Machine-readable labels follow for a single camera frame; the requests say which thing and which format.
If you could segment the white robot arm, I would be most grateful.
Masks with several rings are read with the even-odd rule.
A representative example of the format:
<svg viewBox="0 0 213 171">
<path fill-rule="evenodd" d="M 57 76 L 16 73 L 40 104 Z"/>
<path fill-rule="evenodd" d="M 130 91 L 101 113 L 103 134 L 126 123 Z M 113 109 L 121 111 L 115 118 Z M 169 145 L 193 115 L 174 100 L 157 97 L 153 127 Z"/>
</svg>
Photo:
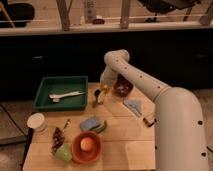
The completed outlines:
<svg viewBox="0 0 213 171">
<path fill-rule="evenodd" d="M 124 49 L 107 52 L 100 82 L 112 87 L 122 75 L 155 104 L 156 171 L 209 171 L 203 112 L 197 97 L 135 68 L 129 59 Z"/>
</svg>

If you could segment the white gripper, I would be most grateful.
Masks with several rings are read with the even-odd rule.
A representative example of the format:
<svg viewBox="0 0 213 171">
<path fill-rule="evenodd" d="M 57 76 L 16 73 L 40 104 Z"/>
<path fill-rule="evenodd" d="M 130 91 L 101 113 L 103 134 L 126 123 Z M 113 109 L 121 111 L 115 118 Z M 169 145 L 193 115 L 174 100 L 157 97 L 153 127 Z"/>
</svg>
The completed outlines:
<svg viewBox="0 0 213 171">
<path fill-rule="evenodd" d="M 106 66 L 100 77 L 100 82 L 107 86 L 113 86 L 117 81 L 118 73 Z"/>
</svg>

